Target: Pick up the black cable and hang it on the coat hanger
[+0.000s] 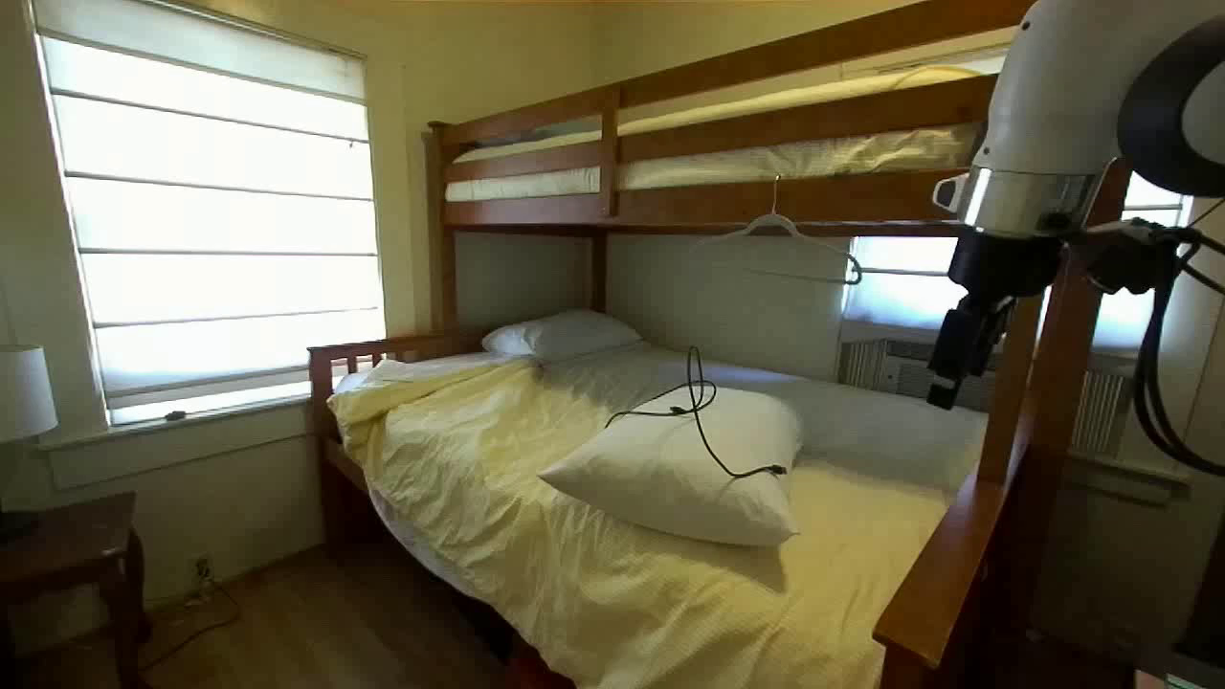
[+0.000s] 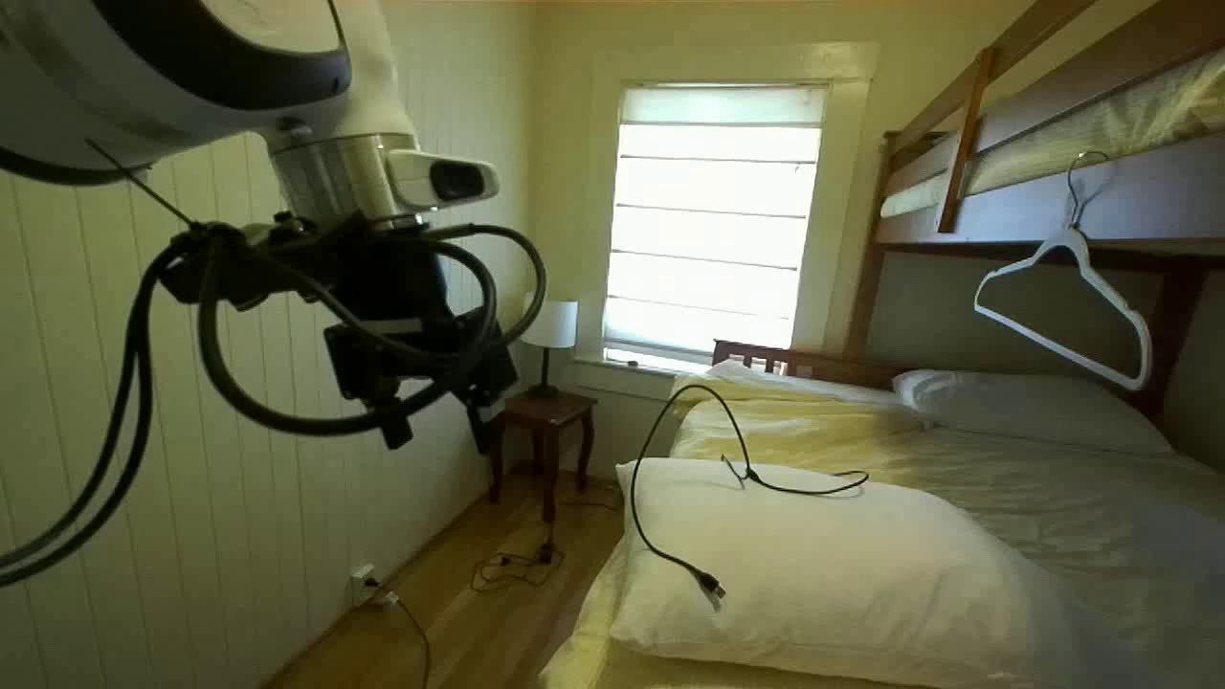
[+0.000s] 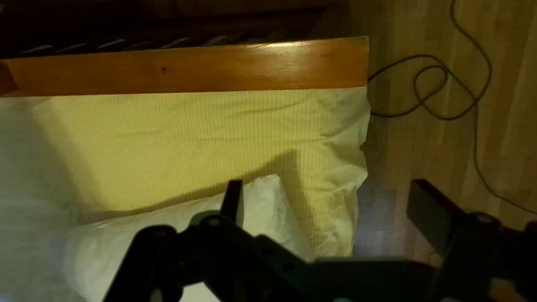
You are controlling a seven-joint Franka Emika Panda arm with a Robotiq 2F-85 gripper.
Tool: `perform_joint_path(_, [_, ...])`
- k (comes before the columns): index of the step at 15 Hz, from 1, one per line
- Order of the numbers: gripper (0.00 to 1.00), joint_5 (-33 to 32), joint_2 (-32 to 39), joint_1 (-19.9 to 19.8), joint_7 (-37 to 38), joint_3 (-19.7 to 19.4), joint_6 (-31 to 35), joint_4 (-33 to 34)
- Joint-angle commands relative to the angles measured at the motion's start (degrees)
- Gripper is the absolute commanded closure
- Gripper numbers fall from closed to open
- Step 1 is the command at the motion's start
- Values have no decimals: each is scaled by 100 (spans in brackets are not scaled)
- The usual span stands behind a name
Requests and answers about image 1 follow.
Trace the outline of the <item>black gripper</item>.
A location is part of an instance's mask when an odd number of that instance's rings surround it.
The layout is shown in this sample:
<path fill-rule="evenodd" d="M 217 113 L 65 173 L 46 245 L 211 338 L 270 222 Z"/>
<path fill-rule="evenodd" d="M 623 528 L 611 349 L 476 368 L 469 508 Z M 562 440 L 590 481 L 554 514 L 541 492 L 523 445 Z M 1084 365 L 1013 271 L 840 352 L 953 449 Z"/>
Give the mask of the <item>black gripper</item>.
<path fill-rule="evenodd" d="M 951 278 L 961 302 L 943 319 L 932 356 L 928 402 L 951 411 L 969 375 L 989 368 L 1008 314 L 1019 297 L 1043 294 L 1059 269 L 1059 238 L 993 238 L 961 233 Z"/>

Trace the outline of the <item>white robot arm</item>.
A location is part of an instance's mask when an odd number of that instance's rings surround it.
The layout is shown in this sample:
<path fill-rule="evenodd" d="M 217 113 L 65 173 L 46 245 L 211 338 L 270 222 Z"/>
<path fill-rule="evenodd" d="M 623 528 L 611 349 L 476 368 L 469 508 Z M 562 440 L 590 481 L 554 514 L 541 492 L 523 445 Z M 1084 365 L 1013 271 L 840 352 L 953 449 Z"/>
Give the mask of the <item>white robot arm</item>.
<path fill-rule="evenodd" d="M 1225 194 L 1225 0 L 1035 0 L 974 163 L 932 199 L 965 222 L 928 402 L 980 375 L 1013 297 L 1059 269 L 1113 159 L 1175 194 Z"/>

